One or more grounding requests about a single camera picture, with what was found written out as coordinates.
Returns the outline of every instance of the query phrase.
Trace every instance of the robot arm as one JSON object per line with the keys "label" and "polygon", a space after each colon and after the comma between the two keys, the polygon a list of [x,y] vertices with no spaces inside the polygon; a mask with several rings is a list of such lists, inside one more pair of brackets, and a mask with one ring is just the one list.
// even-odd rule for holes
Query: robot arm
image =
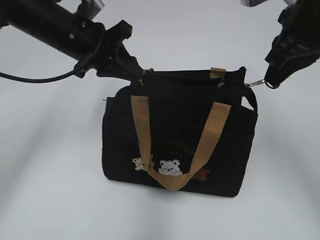
{"label": "robot arm", "polygon": [[[254,7],[267,0],[241,0]],[[307,68],[320,58],[320,0],[285,0],[289,5],[278,22],[282,31],[265,58],[269,67],[264,81],[278,88],[293,73]]]}
{"label": "robot arm", "polygon": [[[106,30],[102,23],[93,22],[92,18],[104,6],[101,0],[81,0],[76,13],[57,2],[60,0],[0,0],[0,27],[11,25],[76,59],[78,63],[72,74],[79,78],[96,69],[98,77],[138,83],[143,69],[122,43],[130,38],[132,26],[122,20]],[[57,78],[24,81],[11,76],[10,79],[46,83]]]}

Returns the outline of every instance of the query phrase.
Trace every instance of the black tube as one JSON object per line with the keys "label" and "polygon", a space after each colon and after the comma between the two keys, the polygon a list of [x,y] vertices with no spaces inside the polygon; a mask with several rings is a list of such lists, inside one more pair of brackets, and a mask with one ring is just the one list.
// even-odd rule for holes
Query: black tube
{"label": "black tube", "polygon": [[77,61],[96,49],[101,35],[94,22],[52,0],[10,0],[5,18],[8,24]]}

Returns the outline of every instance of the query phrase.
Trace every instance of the white teddy bear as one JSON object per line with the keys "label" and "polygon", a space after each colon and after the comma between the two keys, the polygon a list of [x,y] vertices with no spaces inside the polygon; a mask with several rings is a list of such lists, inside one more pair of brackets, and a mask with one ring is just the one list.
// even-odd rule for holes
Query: white teddy bear
{"label": "white teddy bear", "polygon": [[180,168],[179,168],[179,165],[180,165],[179,160],[173,160],[173,161],[161,160],[160,165],[161,167],[158,170],[160,174],[164,174],[168,176],[180,176],[183,174],[183,172],[180,171]]}

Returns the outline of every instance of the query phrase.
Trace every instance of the bag strap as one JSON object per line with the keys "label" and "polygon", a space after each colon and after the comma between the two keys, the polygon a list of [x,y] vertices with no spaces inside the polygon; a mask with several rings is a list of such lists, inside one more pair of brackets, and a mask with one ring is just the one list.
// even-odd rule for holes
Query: bag strap
{"label": "bag strap", "polygon": [[132,114],[142,162],[148,174],[169,190],[179,190],[209,161],[222,134],[231,106],[214,102],[204,125],[189,173],[164,175],[154,170],[151,155],[149,98],[131,96]]}

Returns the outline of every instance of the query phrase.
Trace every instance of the black cable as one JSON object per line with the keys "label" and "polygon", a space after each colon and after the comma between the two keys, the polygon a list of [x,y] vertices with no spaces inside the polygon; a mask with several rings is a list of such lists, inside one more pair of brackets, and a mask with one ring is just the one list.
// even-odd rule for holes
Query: black cable
{"label": "black cable", "polygon": [[51,77],[51,78],[43,78],[43,79],[30,79],[30,78],[12,76],[12,75],[8,75],[8,74],[2,73],[2,72],[0,72],[0,77],[5,78],[5,79],[18,81],[18,82],[29,83],[29,84],[45,84],[45,83],[52,83],[52,82],[56,82],[56,81],[59,81],[62,79],[66,79],[66,78],[71,77],[72,75],[76,74],[80,70],[81,70],[80,68],[76,68],[70,72],[63,74],[63,75]]}

